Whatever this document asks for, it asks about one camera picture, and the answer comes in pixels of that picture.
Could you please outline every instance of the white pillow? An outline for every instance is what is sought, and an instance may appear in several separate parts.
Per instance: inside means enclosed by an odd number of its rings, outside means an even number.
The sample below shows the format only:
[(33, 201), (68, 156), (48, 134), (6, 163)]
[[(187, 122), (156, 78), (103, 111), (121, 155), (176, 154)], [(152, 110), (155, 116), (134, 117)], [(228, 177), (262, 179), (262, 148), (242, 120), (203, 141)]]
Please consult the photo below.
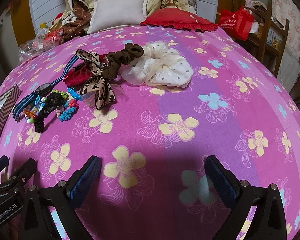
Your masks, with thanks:
[(98, 31), (139, 25), (147, 18), (148, 0), (94, 0), (88, 34)]

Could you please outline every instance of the red shopping bag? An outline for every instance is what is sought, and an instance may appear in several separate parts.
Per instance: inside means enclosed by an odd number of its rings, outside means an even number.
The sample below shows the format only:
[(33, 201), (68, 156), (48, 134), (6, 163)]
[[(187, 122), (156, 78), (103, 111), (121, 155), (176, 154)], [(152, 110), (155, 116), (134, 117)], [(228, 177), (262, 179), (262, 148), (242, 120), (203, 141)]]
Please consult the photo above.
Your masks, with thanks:
[(249, 35), (253, 16), (243, 6), (235, 13), (222, 9), (219, 27), (235, 39), (245, 41)]

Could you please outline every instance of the white organza scrunchie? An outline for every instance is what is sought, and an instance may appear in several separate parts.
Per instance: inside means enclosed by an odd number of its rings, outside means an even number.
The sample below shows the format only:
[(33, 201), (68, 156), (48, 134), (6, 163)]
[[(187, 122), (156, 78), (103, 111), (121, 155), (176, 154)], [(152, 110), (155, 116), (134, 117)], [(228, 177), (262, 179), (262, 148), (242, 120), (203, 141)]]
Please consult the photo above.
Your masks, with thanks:
[(122, 65), (121, 76), (133, 85), (164, 85), (186, 87), (193, 70), (176, 49), (169, 49), (162, 41), (146, 43), (144, 54), (129, 65)]

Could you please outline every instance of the ruffle trim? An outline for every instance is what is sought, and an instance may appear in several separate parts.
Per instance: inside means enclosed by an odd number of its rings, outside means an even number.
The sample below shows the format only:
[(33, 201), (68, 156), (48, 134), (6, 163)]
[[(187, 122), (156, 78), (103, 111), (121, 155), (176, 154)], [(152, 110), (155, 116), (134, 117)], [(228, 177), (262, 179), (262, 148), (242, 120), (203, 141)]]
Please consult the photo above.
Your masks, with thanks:
[(169, 24), (169, 23), (149, 23), (147, 21), (141, 22), (140, 25), (150, 25), (150, 26), (162, 26), (162, 27), (167, 27), (167, 28), (174, 28), (178, 30), (193, 30), (193, 31), (201, 31), (201, 32), (211, 32), (211, 31), (216, 31), (218, 29), (218, 24), (215, 23), (209, 23), (209, 24), (189, 24), (189, 23), (174, 23), (174, 24)]

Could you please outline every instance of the pillow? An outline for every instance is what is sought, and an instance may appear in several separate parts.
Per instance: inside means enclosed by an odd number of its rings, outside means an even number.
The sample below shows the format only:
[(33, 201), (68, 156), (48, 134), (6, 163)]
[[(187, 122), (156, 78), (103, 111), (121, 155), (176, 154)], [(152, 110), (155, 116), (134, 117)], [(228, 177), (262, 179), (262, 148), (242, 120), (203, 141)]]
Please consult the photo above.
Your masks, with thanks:
[(187, 29), (194, 31), (215, 31), (218, 24), (211, 23), (193, 13), (182, 11), (178, 8), (164, 8), (151, 14), (140, 25), (172, 27), (174, 29)]
[(139, 25), (147, 17), (148, 0), (94, 0), (88, 34), (115, 27)]

